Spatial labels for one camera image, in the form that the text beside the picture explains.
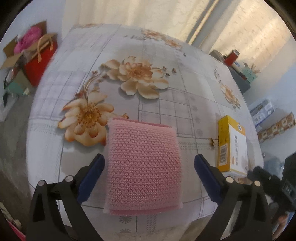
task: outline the floor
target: floor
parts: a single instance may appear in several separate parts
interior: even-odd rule
[[[0,201],[26,230],[30,190],[26,168],[27,124],[33,96],[22,96],[0,123]]]

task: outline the red gift bag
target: red gift bag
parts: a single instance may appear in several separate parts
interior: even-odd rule
[[[50,46],[45,47],[44,50],[40,52],[40,42],[41,39],[44,37],[49,37]],[[33,58],[29,63],[25,64],[24,66],[26,75],[33,86],[38,86],[41,77],[56,49],[57,42],[52,41],[52,38],[48,34],[43,35],[39,39],[37,45],[38,57]]]

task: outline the bag handle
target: bag handle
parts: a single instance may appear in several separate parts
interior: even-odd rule
[[[41,40],[42,40],[45,36],[49,37],[49,41],[50,41],[50,47],[49,47],[49,50],[52,51],[52,49],[53,49],[53,45],[54,45],[54,44],[53,44],[53,41],[52,41],[51,36],[50,36],[49,34],[45,34],[45,35],[43,35],[43,36],[39,39],[38,44],[37,44],[38,63],[40,63],[41,60],[42,60],[42,57],[41,57],[41,54],[40,54],[40,43],[41,43]]]

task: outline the blue gripper pad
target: blue gripper pad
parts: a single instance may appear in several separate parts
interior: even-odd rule
[[[221,186],[212,173],[211,166],[202,154],[195,156],[194,168],[211,200],[220,204],[222,202],[222,197],[220,196]]]
[[[84,201],[87,201],[96,182],[98,181],[100,175],[102,174],[105,167],[105,159],[103,155],[97,155],[96,159],[92,163],[91,168],[88,173],[81,181],[78,188],[77,201],[81,204]]]

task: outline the curtain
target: curtain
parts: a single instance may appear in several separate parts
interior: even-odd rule
[[[224,19],[228,19],[227,16],[222,16],[219,21]],[[219,21],[213,31],[219,31]],[[262,70],[291,36],[277,12],[263,0],[241,0],[210,51],[216,49],[228,54],[232,49],[237,49],[240,52],[238,60],[249,65],[254,63],[256,69]],[[207,45],[207,41],[211,41],[210,35],[202,43],[201,49]]]
[[[80,24],[139,26],[185,41],[210,0],[81,0]]]

